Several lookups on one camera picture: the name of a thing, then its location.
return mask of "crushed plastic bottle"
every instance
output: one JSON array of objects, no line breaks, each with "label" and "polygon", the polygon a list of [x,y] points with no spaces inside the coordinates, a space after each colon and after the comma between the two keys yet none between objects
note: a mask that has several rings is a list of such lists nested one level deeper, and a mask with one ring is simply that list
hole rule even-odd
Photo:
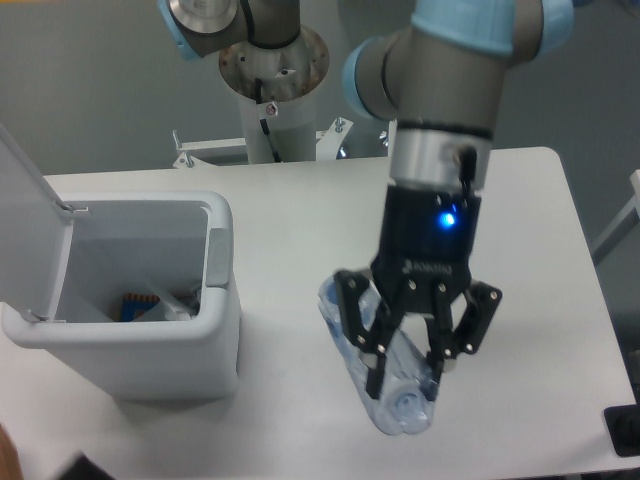
[{"label": "crushed plastic bottle", "polygon": [[[438,384],[424,355],[407,334],[397,330],[387,349],[387,363],[382,391],[378,400],[366,392],[367,366],[359,357],[360,350],[353,346],[342,332],[340,310],[333,277],[327,279],[319,291],[320,313],[327,322],[329,332],[347,370],[356,386],[374,425],[387,435],[424,432],[433,420],[433,409]],[[359,301],[362,324],[368,330],[375,317],[380,295],[369,287]]]}]

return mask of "open lid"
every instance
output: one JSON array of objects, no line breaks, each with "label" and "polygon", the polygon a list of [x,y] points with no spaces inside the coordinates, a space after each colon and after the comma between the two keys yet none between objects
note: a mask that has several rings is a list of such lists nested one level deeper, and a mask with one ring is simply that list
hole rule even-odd
[{"label": "open lid", "polygon": [[60,198],[0,124],[0,301],[53,318],[72,229]]}]

